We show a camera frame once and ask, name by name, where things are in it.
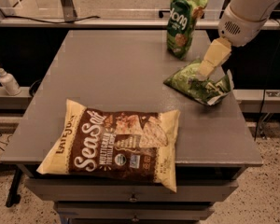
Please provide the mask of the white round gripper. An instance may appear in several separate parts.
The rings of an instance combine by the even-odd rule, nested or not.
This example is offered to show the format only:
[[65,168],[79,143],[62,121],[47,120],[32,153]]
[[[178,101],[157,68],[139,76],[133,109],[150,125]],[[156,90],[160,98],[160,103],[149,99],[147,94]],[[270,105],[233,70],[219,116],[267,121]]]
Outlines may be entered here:
[[271,10],[267,7],[259,12],[241,10],[237,15],[231,6],[227,6],[218,25],[220,38],[214,39],[197,71],[197,78],[209,78],[211,74],[231,55],[231,45],[242,47],[253,40],[265,22]]

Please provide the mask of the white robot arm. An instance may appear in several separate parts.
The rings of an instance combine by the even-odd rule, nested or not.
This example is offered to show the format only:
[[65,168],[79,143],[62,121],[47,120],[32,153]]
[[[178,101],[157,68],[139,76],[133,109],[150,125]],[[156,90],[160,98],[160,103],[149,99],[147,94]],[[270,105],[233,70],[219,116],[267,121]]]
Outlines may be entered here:
[[218,24],[219,38],[205,53],[196,78],[208,79],[231,55],[231,47],[252,41],[269,19],[280,0],[231,0]]

